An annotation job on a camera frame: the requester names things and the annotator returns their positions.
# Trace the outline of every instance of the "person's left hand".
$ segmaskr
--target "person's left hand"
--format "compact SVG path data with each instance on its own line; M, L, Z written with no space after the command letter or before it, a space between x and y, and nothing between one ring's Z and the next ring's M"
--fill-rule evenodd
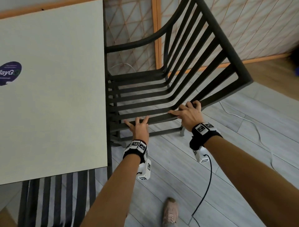
M139 122L139 117L135 118L135 126L127 120L124 120L126 125L129 126L130 131L133 133L133 140L143 140L147 145L149 143L148 121L149 116L146 116L142 123Z

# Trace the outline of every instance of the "pink shoe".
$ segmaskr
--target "pink shoe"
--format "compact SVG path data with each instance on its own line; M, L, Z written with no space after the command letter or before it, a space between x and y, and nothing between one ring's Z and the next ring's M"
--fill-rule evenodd
M176 223L179 216L178 204L174 198L167 198L164 204L163 226Z

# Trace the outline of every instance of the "finger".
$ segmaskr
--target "finger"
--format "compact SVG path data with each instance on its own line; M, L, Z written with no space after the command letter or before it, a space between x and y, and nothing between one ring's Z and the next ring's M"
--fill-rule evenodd
M134 130L134 125L132 125L128 120L124 120L125 124L129 126L130 130Z
M197 110L201 110L202 109L202 105L201 105L201 103L198 101L198 100L195 100L194 102L193 102L193 104L196 104L196 109Z
M168 111L168 113L179 116L179 115L181 115L182 111L180 111L180 110L170 110L170 111Z
M149 120L149 116L146 116L144 119L143 119L143 124L147 124L147 121Z
M135 118L135 125L139 125L139 124L140 124L139 117L136 117Z
M187 102L187 107L189 107L189 108L193 108L193 109L194 109L194 107L193 107L193 105L192 105L191 102Z
M188 107L185 106L185 105L183 105L183 104L180 104L179 109L181 109L181 110L187 110Z

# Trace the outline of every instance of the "person's right arm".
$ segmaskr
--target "person's right arm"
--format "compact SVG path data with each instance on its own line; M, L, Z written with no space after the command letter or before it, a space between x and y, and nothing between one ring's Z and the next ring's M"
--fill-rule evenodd
M181 111L169 111L188 130L203 123L201 105L188 102ZM299 190L273 169L220 136L204 144L223 172L267 227L299 226Z

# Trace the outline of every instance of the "wristband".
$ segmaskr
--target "wristband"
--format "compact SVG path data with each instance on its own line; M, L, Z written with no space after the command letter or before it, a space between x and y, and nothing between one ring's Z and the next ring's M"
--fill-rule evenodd
M204 147L205 142L212 136L221 136L220 132L210 123L200 123L192 129L193 137L190 141L190 148L194 151L199 150L200 146Z
M140 164L145 163L148 157L147 145L142 140L133 140L126 147L123 159L129 154L136 154L140 157Z

